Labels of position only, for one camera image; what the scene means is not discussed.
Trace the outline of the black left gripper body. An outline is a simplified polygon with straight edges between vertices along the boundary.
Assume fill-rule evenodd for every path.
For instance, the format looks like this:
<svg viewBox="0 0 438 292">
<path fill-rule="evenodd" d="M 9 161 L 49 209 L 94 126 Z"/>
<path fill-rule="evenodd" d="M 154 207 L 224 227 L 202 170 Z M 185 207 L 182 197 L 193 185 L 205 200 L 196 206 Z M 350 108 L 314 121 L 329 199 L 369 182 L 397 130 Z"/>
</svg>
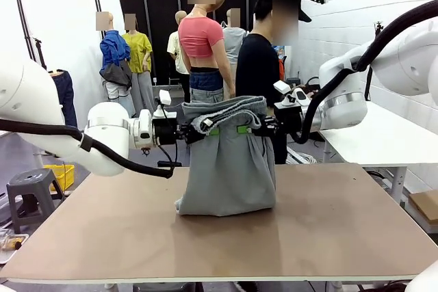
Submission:
<svg viewBox="0 0 438 292">
<path fill-rule="evenodd" d="M 154 118 L 153 141 L 155 145 L 172 145 L 183 140 L 187 129 L 186 123 L 178 123 L 176 118 Z"/>
</svg>

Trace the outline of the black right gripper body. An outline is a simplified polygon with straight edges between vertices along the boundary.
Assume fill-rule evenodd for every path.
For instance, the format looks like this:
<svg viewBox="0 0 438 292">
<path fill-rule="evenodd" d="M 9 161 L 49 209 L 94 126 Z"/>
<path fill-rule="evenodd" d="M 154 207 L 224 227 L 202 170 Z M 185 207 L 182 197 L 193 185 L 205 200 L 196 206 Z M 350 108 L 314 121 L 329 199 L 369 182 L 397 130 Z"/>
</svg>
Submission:
<svg viewBox="0 0 438 292">
<path fill-rule="evenodd" d="M 277 135 L 290 133 L 300 133 L 302 129 L 302 109 L 301 106 L 284 107 L 282 105 L 274 106 L 274 116 L 276 118 L 278 129 Z"/>
</svg>

